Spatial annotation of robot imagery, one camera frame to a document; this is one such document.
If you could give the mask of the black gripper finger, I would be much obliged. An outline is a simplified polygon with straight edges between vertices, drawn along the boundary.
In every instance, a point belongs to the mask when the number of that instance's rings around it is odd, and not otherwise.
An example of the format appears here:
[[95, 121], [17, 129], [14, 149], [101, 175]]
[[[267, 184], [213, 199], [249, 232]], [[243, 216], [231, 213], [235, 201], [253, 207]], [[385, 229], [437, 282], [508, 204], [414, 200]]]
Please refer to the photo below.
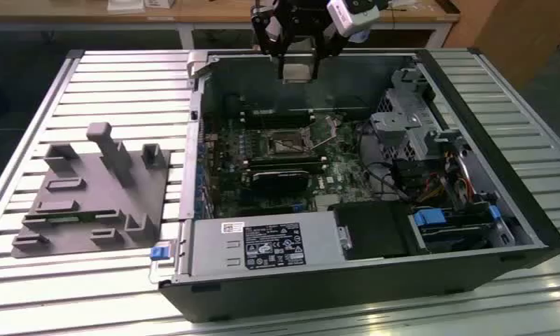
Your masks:
[[250, 24], [259, 52], [277, 61], [277, 76], [283, 78], [285, 52], [287, 49], [281, 20], [285, 3], [254, 3], [250, 7]]
[[315, 31], [311, 35], [313, 39], [313, 62], [310, 78], [317, 79], [318, 65], [326, 57], [337, 56], [343, 48], [343, 37], [338, 34], [334, 24], [329, 24], [326, 28]]

